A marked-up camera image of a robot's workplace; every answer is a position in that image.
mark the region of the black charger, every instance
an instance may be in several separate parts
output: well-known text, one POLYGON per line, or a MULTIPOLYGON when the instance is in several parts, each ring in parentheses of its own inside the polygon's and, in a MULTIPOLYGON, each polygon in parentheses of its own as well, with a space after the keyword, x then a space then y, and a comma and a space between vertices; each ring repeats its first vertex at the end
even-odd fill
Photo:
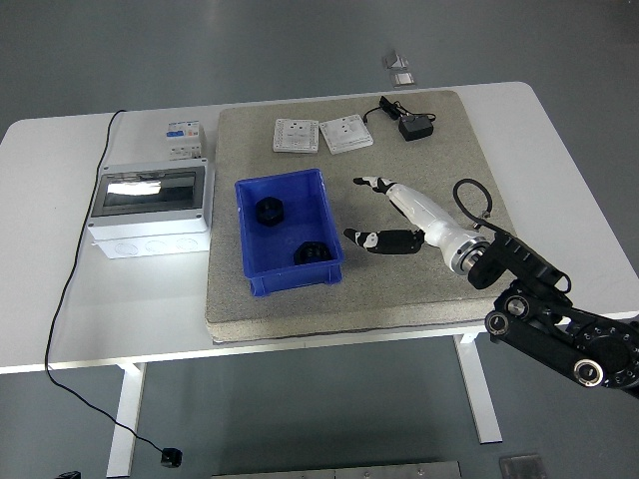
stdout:
POLYGON ((399 132, 407 142, 429 137, 435 127, 427 115, 402 115, 399 117, 399 132))
POLYGON ((387 97, 379 99, 379 106, 366 112, 362 118, 367 123, 367 116, 375 110, 384 110, 392 120, 399 120, 399 132, 407 142, 429 137, 435 128, 432 122, 437 118, 432 113, 412 113, 400 102, 390 102, 387 97))

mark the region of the robotic finger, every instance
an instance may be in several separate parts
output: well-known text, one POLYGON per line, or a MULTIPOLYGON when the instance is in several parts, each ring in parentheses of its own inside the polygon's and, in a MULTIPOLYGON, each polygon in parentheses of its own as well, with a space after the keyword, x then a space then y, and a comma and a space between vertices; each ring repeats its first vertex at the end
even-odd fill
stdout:
POLYGON ((356 185, 369 185, 376 193, 387 194, 390 187, 395 185, 395 182, 380 177, 363 177, 353 178, 352 182, 356 185))
POLYGON ((423 244, 423 231, 390 230, 377 233, 356 232, 348 228, 343 232, 349 240, 369 252, 378 254, 412 254, 423 244))

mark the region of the gray floor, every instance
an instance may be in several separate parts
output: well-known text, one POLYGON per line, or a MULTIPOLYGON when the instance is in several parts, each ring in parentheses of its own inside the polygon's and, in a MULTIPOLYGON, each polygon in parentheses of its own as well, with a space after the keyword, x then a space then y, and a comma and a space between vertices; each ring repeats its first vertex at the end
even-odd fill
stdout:
MULTIPOLYGON (((388 90, 393 47, 420 87, 531 85, 639 269, 636 0, 4 0, 0 137, 24 118, 388 90)), ((151 364, 140 432, 185 463, 139 443, 132 477, 458 460, 484 479, 530 452, 550 478, 639 476, 636 400, 478 348, 502 444, 477 444, 450 338, 151 364)), ((115 411, 119 369, 59 375, 115 411)), ((0 477, 104 476, 111 425, 44 374, 0 376, 0 404, 0 477)))

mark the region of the blue plastic bin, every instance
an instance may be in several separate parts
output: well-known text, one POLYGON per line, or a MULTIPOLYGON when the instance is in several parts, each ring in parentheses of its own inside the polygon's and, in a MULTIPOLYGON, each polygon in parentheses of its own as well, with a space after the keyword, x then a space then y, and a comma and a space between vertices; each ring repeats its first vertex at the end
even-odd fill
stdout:
POLYGON ((339 244, 321 171, 317 169, 236 182, 242 264, 253 296, 309 284, 341 281, 339 244), (258 223, 256 204, 274 197, 284 204, 284 220, 273 227, 258 223), (323 242, 332 259, 295 264, 306 241, 323 242))

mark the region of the black wire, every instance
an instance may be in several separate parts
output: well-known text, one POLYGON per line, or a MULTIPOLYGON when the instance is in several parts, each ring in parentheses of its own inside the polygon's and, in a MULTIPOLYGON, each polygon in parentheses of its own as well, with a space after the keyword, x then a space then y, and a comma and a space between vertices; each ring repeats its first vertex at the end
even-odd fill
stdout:
POLYGON ((363 121, 364 124, 368 123, 368 119, 366 118, 368 116, 369 113, 374 112, 375 110, 380 110, 381 107, 377 107, 377 108, 373 108, 372 110, 368 110, 366 113, 363 114, 363 117, 361 118, 361 120, 363 121))
MULTIPOLYGON (((488 216, 490 216, 490 212, 492 212, 492 196, 490 195, 490 191, 482 183, 480 183, 477 180, 474 180, 473 178, 464 178, 462 180, 459 180, 457 183, 455 183, 455 186, 452 187, 452 197, 454 198, 461 212, 464 213, 467 217, 469 217, 471 220, 473 220, 480 226, 493 230, 496 233, 501 233, 503 235, 507 235, 508 237, 512 237, 512 235, 506 230, 503 230, 497 225, 494 225, 493 223, 488 222, 484 218, 476 217, 464 206, 463 202, 459 198, 459 194, 457 191, 459 190, 459 187, 461 187, 462 185, 467 185, 467 184, 474 185, 481 190, 481 192, 486 197, 486 201, 487 201, 485 213, 488 216)), ((566 288, 561 292, 563 292, 564 294, 567 294, 572 289, 572 280, 570 279, 570 276, 566 274, 565 272, 559 269, 557 270, 557 272, 559 272, 566 279, 566 282, 567 282, 566 288)))
POLYGON ((146 439, 146 438, 144 438, 142 436, 139 436, 129 426, 126 426, 126 425, 118 422, 111 414, 109 414, 108 412, 100 409, 97 406, 94 406, 89 401, 87 401, 84 397, 82 397, 80 394, 78 394, 76 391, 74 391, 70 387, 65 386, 64 384, 58 382, 56 379, 54 379, 53 375, 51 374, 50 365, 49 365, 49 354, 51 352, 51 341, 53 339, 53 331, 54 331, 54 329, 56 327, 56 322, 58 320, 58 316, 60 314, 60 310, 62 309, 62 304, 64 302, 64 298, 65 298, 65 296, 67 294, 67 289, 69 288, 69 284, 71 284, 71 280, 73 279, 73 275, 75 274, 76 268, 78 267, 78 258, 80 256, 80 246, 82 244, 82 239, 84 237, 85 225, 86 225, 87 220, 89 219, 89 215, 91 214, 91 205, 93 204, 93 199, 95 198, 95 195, 96 195, 96 187, 98 185, 98 180, 100 179, 100 170, 102 168, 102 163, 104 162, 104 158, 107 155, 107 150, 109 149, 109 137, 111 136, 111 126, 113 125, 113 122, 116 119, 116 117, 119 114, 124 113, 124 112, 126 112, 126 110, 118 110, 116 113, 114 113, 113 117, 111 117, 111 121, 109 122, 109 127, 107 128, 107 141, 106 141, 106 144, 104 146, 104 151, 102 152, 102 157, 100 157, 100 162, 98 163, 98 167, 96 169, 96 178, 95 178, 95 182, 94 182, 94 185, 93 185, 93 193, 91 194, 91 200, 89 200, 89 206, 87 207, 87 212, 85 213, 84 221, 82 223, 82 230, 80 231, 80 237, 78 238, 78 244, 76 246, 76 253, 75 253, 75 256, 74 256, 74 259, 73 259, 73 266, 71 267, 71 272, 69 273, 69 277, 67 278, 67 282, 65 282, 64 287, 62 288, 62 294, 60 294, 60 301, 58 301, 58 307, 56 308, 56 312, 53 314, 53 319, 51 321, 51 329, 49 329, 49 339, 47 340, 47 350, 46 350, 46 352, 44 354, 44 369, 45 369, 45 371, 47 373, 47 376, 49 376, 49 379, 51 380, 51 382, 53 384, 55 384, 56 386, 64 389, 67 392, 70 392, 71 394, 76 396, 78 399, 80 399, 82 402, 84 402, 87 406, 89 406, 91 409, 93 409, 95 411, 98 411, 98 412, 101 412, 102 414, 107 416, 117 426, 120 426, 120 427, 128 430, 137 439, 140 439, 141 441, 144 441, 144 442, 147 442, 147 443, 151 444, 158 451, 162 452, 162 449, 160 449, 158 446, 156 446, 152 441, 150 441, 149 439, 146 439))
MULTIPOLYGON (((431 122, 434 122, 437 119, 437 116, 434 113, 412 113, 409 110, 407 110, 406 108, 404 108, 401 103, 399 102, 399 100, 393 102, 393 104, 398 107, 400 110, 402 110, 403 112, 405 112, 408 115, 413 115, 414 117, 428 117, 428 120, 430 120, 431 122)), ((373 108, 372 110, 368 110, 366 113, 363 114, 363 117, 361 117, 361 120, 363 121, 363 123, 366 125, 368 123, 368 114, 372 113, 376 110, 380 110, 383 107, 377 107, 377 108, 373 108)))
POLYGON ((430 122, 434 122, 437 119, 437 116, 434 113, 413 113, 410 112, 409 110, 407 110, 406 108, 403 107, 403 105, 399 102, 399 100, 397 100, 396 102, 394 102, 394 104, 403 112, 409 114, 409 115, 413 115, 414 117, 428 117, 428 120, 430 120, 430 122))

